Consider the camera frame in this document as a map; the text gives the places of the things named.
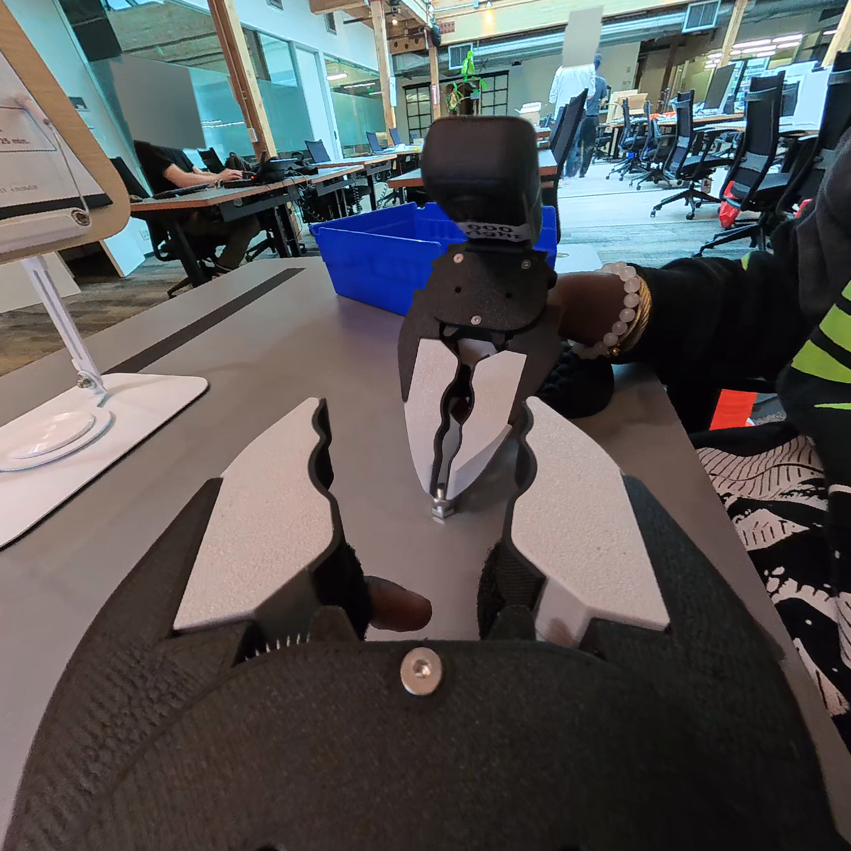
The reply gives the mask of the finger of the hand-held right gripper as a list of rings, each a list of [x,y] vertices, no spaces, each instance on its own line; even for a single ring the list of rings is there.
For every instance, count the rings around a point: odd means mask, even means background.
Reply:
[[[421,339],[414,358],[409,396],[403,404],[410,454],[422,489],[455,500],[453,463],[461,448],[461,424],[449,408],[459,376],[457,354],[441,340]]]
[[[524,353],[504,350],[472,369],[472,409],[461,424],[459,447],[449,464],[448,500],[456,500],[474,484],[508,436],[526,360]]]

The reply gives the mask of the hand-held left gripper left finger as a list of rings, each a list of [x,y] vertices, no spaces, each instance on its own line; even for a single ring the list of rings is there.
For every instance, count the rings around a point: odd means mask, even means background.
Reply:
[[[237,621],[305,630],[319,599],[312,574],[340,545],[329,431],[326,400],[307,398],[225,469],[175,632]]]

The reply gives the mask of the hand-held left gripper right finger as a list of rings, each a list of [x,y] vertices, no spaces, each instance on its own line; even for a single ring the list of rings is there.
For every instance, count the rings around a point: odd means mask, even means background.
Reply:
[[[540,399],[525,412],[531,480],[513,503],[508,540],[544,578],[537,638],[577,647],[594,619],[664,632],[669,614],[620,467]]]

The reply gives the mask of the blue plastic bin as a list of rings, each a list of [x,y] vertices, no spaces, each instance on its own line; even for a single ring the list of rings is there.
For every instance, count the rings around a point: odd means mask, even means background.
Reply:
[[[556,285],[556,210],[473,197],[389,207],[314,226],[335,292],[400,315],[511,330]]]

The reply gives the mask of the person's right forearm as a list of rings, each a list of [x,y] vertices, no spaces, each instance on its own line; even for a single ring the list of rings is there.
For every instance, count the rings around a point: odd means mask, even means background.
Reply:
[[[621,360],[652,368],[687,433],[708,430],[721,390],[775,380],[813,324],[799,298],[795,242],[738,261],[686,258],[638,266],[652,304]]]

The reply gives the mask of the person's right hand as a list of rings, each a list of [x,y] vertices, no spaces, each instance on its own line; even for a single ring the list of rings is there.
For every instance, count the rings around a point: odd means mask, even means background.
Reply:
[[[548,293],[548,304],[560,311],[559,334],[563,338],[592,347],[621,320],[624,297],[624,283],[616,274],[570,272],[558,276]]]

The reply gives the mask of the person's left hand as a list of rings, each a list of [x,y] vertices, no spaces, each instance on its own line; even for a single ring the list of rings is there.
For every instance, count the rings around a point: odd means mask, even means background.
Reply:
[[[372,628],[408,633],[420,631],[431,622],[432,606],[426,597],[384,578],[366,576],[365,581]]]

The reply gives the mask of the black wrist rest pad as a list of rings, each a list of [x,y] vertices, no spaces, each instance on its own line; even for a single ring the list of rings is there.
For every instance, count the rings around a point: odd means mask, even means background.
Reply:
[[[609,360],[584,359],[568,342],[535,395],[568,420],[595,415],[604,410],[613,395],[613,367]]]

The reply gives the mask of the brown office desk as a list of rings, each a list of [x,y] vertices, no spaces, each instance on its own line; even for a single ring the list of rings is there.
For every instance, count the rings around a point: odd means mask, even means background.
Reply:
[[[539,149],[537,158],[542,189],[553,189],[558,177],[558,161],[549,149]],[[393,177],[388,181],[388,187],[392,190],[424,190],[422,172],[420,169],[415,169],[403,175]]]

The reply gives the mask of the orange traffic cone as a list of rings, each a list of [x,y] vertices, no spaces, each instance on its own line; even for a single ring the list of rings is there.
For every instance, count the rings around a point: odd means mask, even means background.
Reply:
[[[730,429],[752,427],[752,411],[757,403],[758,393],[747,390],[722,390],[709,430],[726,431]]]

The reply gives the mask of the black and white printed trousers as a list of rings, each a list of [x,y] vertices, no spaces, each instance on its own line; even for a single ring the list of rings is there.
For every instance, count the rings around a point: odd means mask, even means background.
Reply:
[[[784,421],[690,439],[849,747],[849,483],[831,483],[814,442]]]

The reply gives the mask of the sign board on white stand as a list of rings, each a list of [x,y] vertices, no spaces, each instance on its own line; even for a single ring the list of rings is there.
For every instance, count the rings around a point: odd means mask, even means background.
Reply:
[[[129,221],[129,195],[26,33],[1,10],[1,255],[19,261],[76,382],[1,430],[1,544],[65,504],[208,389],[194,376],[101,375],[46,255]]]

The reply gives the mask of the green potted plant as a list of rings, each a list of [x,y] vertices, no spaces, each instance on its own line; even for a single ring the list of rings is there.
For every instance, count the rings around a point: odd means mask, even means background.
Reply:
[[[475,57],[469,48],[461,62],[461,77],[446,87],[446,107],[448,115],[469,117],[476,114],[477,100],[481,94],[481,79],[476,74]]]

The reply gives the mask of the long office desk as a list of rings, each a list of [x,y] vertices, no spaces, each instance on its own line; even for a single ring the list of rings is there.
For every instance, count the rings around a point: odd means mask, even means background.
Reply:
[[[345,181],[363,172],[359,164],[320,168],[315,175],[296,175],[269,183],[246,186],[192,186],[154,197],[131,197],[131,215],[149,226],[155,256],[161,261],[180,261],[185,277],[168,290],[173,298],[186,288],[197,288],[211,279],[214,259],[212,238],[200,243],[186,234],[185,223],[195,211],[214,211],[227,224],[250,216],[266,215],[271,245],[282,259],[303,254],[287,204],[299,197],[302,187],[329,192],[345,189]]]

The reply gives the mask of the black office chair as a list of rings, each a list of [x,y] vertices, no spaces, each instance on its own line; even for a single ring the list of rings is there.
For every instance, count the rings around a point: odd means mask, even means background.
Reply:
[[[681,189],[652,207],[650,217],[656,217],[666,206],[683,202],[686,220],[693,220],[700,207],[722,203],[723,190],[714,192],[713,180],[720,170],[729,173],[745,132],[736,130],[732,121],[696,124],[693,90],[680,92],[674,107],[675,134],[661,174]]]

